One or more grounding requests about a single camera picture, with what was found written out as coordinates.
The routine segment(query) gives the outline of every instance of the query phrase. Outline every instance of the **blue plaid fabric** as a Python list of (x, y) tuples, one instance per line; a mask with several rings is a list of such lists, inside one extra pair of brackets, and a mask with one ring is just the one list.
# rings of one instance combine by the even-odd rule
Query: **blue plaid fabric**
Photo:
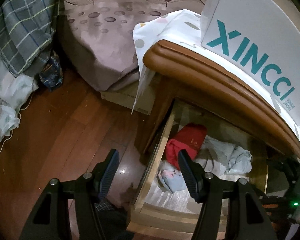
[(50, 57), (59, 0), (5, 0), (0, 8), (0, 55), (9, 71), (34, 76)]
[(106, 198), (100, 203), (95, 203), (94, 207), (96, 208), (97, 212), (115, 210), (114, 206)]

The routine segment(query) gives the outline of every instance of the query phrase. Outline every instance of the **wooden drawer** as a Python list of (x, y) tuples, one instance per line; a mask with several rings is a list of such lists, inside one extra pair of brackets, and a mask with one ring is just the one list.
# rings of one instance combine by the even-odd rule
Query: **wooden drawer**
[[(249, 177), (250, 183), (256, 185), (262, 191), (266, 191), (265, 143), (256, 140), (206, 110), (176, 100), (140, 182), (138, 195), (130, 206), (127, 230), (165, 239), (191, 239), (199, 217), (200, 206), (196, 206), (197, 213), (188, 213), (147, 203), (147, 199), (149, 199), (147, 195), (152, 194), (149, 191), (153, 187), (153, 181), (157, 175), (167, 141), (177, 132), (173, 128), (176, 124), (185, 125), (188, 122), (203, 124), (207, 127), (209, 136), (248, 149), (252, 155), (252, 171), (247, 173), (246, 176)], [(224, 239), (225, 228), (226, 216), (221, 216), (218, 239)]]

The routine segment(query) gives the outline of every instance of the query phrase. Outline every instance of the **folded clothing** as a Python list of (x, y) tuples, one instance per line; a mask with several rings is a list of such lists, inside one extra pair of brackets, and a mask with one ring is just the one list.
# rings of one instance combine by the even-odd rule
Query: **folded clothing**
[(220, 163), (218, 159), (212, 157), (205, 144), (202, 145), (197, 157), (193, 161), (199, 163), (205, 172), (212, 172), (217, 177), (221, 176), (226, 171), (226, 167)]
[(173, 194), (176, 191), (187, 188), (181, 171), (178, 171), (176, 167), (172, 166), (166, 160), (161, 161), (159, 164), (157, 179), (159, 182), (158, 186), (161, 187), (162, 191), (166, 189)]
[(167, 142), (165, 154), (167, 161), (180, 170), (178, 153), (186, 150), (193, 160), (207, 135), (207, 128), (200, 124), (189, 123)]
[(238, 146), (232, 152), (229, 160), (229, 168), (226, 170), (226, 174), (243, 174), (251, 171), (251, 154), (248, 150)]
[(235, 149), (235, 144), (220, 142), (215, 138), (206, 136), (204, 145), (208, 148), (212, 158), (223, 164), (226, 168), (229, 168), (229, 160), (232, 152)]

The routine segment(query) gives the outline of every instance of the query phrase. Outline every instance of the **white box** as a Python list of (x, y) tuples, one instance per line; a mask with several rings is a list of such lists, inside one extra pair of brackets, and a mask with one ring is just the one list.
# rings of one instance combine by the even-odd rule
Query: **white box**
[(207, 0), (201, 45), (262, 85), (300, 125), (300, 32), (272, 0)]

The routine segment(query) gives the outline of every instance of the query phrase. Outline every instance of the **cardboard box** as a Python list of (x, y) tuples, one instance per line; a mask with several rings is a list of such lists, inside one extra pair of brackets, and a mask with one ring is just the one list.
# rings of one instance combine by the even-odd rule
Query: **cardboard box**
[[(155, 93), (158, 83), (160, 81), (160, 75), (156, 74), (152, 79), (150, 85), (145, 89), (143, 94), (138, 99), (135, 106), (135, 110), (150, 115), (152, 106), (155, 100)], [(116, 103), (120, 106), (125, 106), (132, 109), (134, 100), (136, 98), (138, 90), (138, 81), (134, 82), (118, 91), (101, 92), (101, 98), (107, 101)]]
[(207, 0), (201, 45), (263, 86), (300, 125), (300, 32), (272, 0)]

